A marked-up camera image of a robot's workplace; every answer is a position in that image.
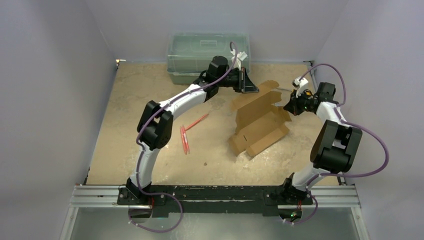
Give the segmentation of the brown cardboard box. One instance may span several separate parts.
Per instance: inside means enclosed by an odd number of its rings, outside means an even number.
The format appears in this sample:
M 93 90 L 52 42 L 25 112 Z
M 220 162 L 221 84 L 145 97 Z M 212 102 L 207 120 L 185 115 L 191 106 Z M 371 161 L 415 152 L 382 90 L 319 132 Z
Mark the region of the brown cardboard box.
M 267 80 L 258 86 L 259 92 L 242 93 L 231 101 L 236 128 L 228 144 L 236 156 L 246 151 L 255 157 L 289 133 L 286 122 L 291 117 L 282 106 L 276 106 L 282 100 L 282 93 L 275 90 L 279 86 Z

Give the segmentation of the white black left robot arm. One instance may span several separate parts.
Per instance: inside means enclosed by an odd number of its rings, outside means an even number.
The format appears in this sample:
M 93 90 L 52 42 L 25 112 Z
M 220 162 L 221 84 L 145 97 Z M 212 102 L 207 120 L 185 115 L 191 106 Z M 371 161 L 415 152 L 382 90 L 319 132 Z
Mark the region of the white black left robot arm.
M 140 146 L 140 154 L 126 183 L 132 201 L 138 205 L 148 201 L 147 187 L 152 183 L 153 168 L 160 149 L 171 139 L 174 120 L 210 100 L 220 88 L 232 88 L 242 94 L 259 92 L 242 66 L 246 57 L 244 51 L 234 55 L 232 62 L 224 56 L 214 56 L 208 69 L 202 71 L 187 89 L 167 100 L 151 100 L 146 104 L 137 126 L 136 143 Z

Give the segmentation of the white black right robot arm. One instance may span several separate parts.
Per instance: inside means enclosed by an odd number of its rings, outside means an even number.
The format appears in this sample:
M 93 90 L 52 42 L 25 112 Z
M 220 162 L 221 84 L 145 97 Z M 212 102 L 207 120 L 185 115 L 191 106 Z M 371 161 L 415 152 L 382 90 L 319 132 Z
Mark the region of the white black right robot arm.
M 304 200 L 308 189 L 323 178 L 348 172 L 363 135 L 362 130 L 345 123 L 338 102 L 334 100 L 334 84 L 322 82 L 316 93 L 312 93 L 308 83 L 301 77 L 293 80 L 294 90 L 283 108 L 294 116 L 314 113 L 323 126 L 310 151 L 310 164 L 292 173 L 282 185 L 280 196 L 288 204 Z

